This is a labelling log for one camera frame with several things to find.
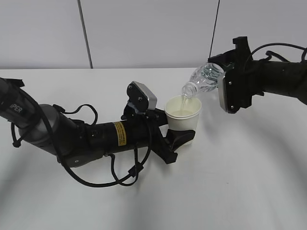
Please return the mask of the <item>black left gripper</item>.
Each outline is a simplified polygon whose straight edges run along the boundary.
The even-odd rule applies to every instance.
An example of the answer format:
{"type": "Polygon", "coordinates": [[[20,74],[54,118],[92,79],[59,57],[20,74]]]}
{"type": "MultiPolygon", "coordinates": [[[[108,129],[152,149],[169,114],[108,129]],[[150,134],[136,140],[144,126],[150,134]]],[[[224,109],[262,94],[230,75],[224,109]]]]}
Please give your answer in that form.
{"type": "Polygon", "coordinates": [[[126,107],[123,119],[96,125],[86,125],[89,148],[102,154],[132,150],[134,147],[150,147],[166,164],[177,160],[177,150],[195,137],[194,130],[168,129],[163,137],[160,126],[168,124],[164,110],[155,108],[144,114],[136,114],[126,107]]]}

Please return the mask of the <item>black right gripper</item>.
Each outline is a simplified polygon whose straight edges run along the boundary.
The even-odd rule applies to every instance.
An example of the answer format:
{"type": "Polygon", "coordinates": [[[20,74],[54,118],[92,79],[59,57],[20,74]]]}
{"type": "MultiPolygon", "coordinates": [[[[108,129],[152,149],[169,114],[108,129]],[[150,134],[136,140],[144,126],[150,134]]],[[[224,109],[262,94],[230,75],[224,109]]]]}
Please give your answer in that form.
{"type": "Polygon", "coordinates": [[[246,36],[236,37],[232,42],[233,49],[210,57],[207,62],[217,64],[224,72],[232,71],[239,106],[248,108],[252,105],[252,98],[255,95],[264,96],[263,90],[256,82],[258,63],[253,60],[246,36]]]}

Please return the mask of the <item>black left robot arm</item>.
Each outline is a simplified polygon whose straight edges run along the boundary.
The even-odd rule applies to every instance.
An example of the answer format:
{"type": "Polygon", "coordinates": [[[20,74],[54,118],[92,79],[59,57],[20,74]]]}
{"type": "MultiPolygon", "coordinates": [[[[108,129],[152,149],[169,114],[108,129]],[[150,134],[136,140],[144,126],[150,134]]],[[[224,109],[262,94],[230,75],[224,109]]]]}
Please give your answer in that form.
{"type": "MultiPolygon", "coordinates": [[[[21,140],[55,155],[38,110],[21,92],[23,85],[22,80],[0,80],[0,115],[18,128],[21,140]]],[[[121,120],[103,124],[70,119],[68,112],[58,105],[41,105],[69,167],[80,167],[104,155],[143,147],[149,147],[170,164],[177,159],[176,150],[193,140],[193,128],[169,129],[162,135],[160,127],[168,123],[166,114],[156,108],[157,98],[144,84],[131,82],[127,95],[129,99],[121,120]]]]}

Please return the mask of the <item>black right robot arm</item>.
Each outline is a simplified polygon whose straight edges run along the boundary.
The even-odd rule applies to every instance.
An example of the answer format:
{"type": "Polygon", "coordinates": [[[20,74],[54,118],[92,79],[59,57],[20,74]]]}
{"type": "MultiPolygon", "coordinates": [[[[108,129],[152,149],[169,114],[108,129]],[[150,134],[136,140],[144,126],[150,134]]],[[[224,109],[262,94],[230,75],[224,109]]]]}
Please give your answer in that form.
{"type": "Polygon", "coordinates": [[[208,62],[224,70],[217,82],[220,106],[225,112],[235,114],[241,108],[248,108],[254,95],[263,96],[266,92],[297,98],[306,104],[306,48],[288,44],[288,47],[303,51],[300,62],[290,62],[270,50],[266,58],[254,60],[253,54],[271,44],[251,51],[246,36],[234,38],[233,44],[234,49],[208,58],[208,62]]]}

